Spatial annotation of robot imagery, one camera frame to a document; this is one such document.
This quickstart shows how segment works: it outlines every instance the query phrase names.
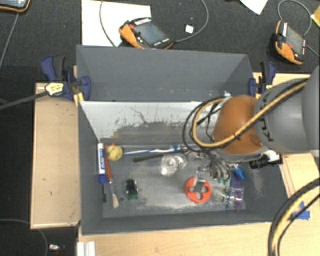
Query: wooden table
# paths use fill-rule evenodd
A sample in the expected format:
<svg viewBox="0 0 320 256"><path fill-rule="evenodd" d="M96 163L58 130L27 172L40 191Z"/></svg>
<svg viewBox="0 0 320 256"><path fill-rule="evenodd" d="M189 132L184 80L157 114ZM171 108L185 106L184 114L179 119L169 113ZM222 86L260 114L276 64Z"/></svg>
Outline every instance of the wooden table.
<svg viewBox="0 0 320 256"><path fill-rule="evenodd" d="M277 74L273 84L308 76ZM43 87L37 84L36 92ZM30 214L33 229L76 226L81 219L77 132L74 103L62 98L36 100ZM287 156L281 172L289 195L319 177L310 154ZM293 223L281 244L281 255L316 255L320 251L319 208L317 201L310 209L310 220ZM78 239L95 241L97 256L261 256L267 255L269 228L270 223L254 223L92 236L80 233Z"/></svg>

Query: orange object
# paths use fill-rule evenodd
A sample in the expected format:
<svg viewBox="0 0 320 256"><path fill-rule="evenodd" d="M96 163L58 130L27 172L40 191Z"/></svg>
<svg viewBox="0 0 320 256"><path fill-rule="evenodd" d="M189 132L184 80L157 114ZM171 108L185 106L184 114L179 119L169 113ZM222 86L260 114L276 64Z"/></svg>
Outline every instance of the orange object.
<svg viewBox="0 0 320 256"><path fill-rule="evenodd" d="M195 177L189 178L184 185L184 192L185 192L186 196L191 201L196 202L196 203L204 203L204 202L208 201L210 199L211 193L212 193L211 186L210 186L209 182L205 181L204 187L206 188L206 191L201 193L201 198L198 198L196 192L190 192L190 188L194 185L194 179L195 179Z"/></svg>
<svg viewBox="0 0 320 256"><path fill-rule="evenodd" d="M219 142L234 134L254 115L257 99L248 95L238 95L228 99L221 107L212 136ZM241 155L256 152L263 147L251 127L241 137L220 150L225 153Z"/></svg>
<svg viewBox="0 0 320 256"><path fill-rule="evenodd" d="M108 161L108 153L107 153L108 145L104 145L104 170L105 176L108 180L112 179L111 168Z"/></svg>
<svg viewBox="0 0 320 256"><path fill-rule="evenodd" d="M279 27L280 27L280 24L281 24L281 21L280 20L276 26L276 29L275 29L275 33L278 34L279 33ZM275 44L275 49L276 51L282 56L284 57L286 60L294 63L294 64L297 64L297 65L301 65L303 62L300 61L300 60L297 60L295 58L295 54L294 52L292 51L292 47L290 47L288 44L286 43L281 43L281 46L279 45L279 43L277 41L274 42Z"/></svg>
<svg viewBox="0 0 320 256"><path fill-rule="evenodd" d="M29 7L29 4L30 4L30 1L31 0L28 0L26 2L26 5L23 7L23 8L16 8L16 7L11 7L10 5L8 6L0 6L0 10L6 10L6 11L13 11L13 12L17 12L17 13L22 13L24 11L26 11Z"/></svg>

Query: blue clamp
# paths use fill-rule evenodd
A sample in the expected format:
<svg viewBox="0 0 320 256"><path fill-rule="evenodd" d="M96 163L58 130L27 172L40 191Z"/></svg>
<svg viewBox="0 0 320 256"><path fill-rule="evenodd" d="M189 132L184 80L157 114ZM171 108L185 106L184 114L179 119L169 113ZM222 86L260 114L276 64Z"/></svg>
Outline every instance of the blue clamp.
<svg viewBox="0 0 320 256"><path fill-rule="evenodd" d="M299 204L300 206L300 209L303 209L305 207L305 204L304 204L304 201L301 201L301 203ZM296 216L297 215L297 211L294 211L292 213L293 216ZM310 219L310 211L309 210L305 210L303 211L298 217L296 217L297 219L300 219L300 220L309 220Z"/></svg>
<svg viewBox="0 0 320 256"><path fill-rule="evenodd" d="M83 93L83 99L85 101L89 100L91 93L89 77L82 76L80 81L77 81L74 75L64 68L65 59L64 56L49 55L41 61L41 69L47 81L63 84L63 93L60 93L59 97L73 101L75 93L72 92L72 87L77 87L77 90Z"/></svg>
<svg viewBox="0 0 320 256"><path fill-rule="evenodd" d="M256 94L262 94L266 91L267 85L272 85L276 76L276 66L271 61L261 61L262 76L259 76L259 83L256 79L250 78L248 82L248 95L255 97Z"/></svg>

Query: orange ring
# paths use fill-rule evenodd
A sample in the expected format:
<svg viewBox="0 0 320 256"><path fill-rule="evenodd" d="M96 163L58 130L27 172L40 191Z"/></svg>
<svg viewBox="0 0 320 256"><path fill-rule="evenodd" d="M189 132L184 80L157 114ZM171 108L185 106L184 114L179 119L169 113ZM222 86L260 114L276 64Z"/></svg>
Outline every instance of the orange ring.
<svg viewBox="0 0 320 256"><path fill-rule="evenodd" d="M185 185L184 185L184 192L185 192L186 196L187 196L191 201L196 202L196 203L204 203L204 202L208 201L208 200L210 199L210 197L211 197L211 192L212 192L212 191L211 191L211 186L210 186L209 182L208 182L208 181L205 181L204 187L207 188L207 191L201 193L201 194L202 194L202 198L199 199L199 198L197 197L197 193L196 193L196 192L190 192L190 191L189 191L189 188L192 187L193 184L194 184L194 179L195 179L195 177L189 178L189 179L186 181Z"/></svg>

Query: orange device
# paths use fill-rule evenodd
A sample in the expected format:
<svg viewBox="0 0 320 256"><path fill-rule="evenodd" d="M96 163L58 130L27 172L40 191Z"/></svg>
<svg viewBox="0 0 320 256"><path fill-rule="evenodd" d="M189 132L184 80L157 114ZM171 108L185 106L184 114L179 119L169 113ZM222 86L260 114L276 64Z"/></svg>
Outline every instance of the orange device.
<svg viewBox="0 0 320 256"><path fill-rule="evenodd" d="M211 186L208 181L203 180L203 187L200 192L196 192L194 185L195 177L189 178L184 184L184 192L186 196L195 203L204 203L211 197Z"/></svg>
<svg viewBox="0 0 320 256"><path fill-rule="evenodd" d="M150 17L126 21L120 28L122 41L135 48L168 49L174 41L154 24Z"/></svg>
<svg viewBox="0 0 320 256"><path fill-rule="evenodd" d="M0 0L0 10L22 13L28 8L30 1L31 0Z"/></svg>
<svg viewBox="0 0 320 256"><path fill-rule="evenodd" d="M306 40L287 22L280 20L275 29L275 49L289 62L301 65L305 60Z"/></svg>

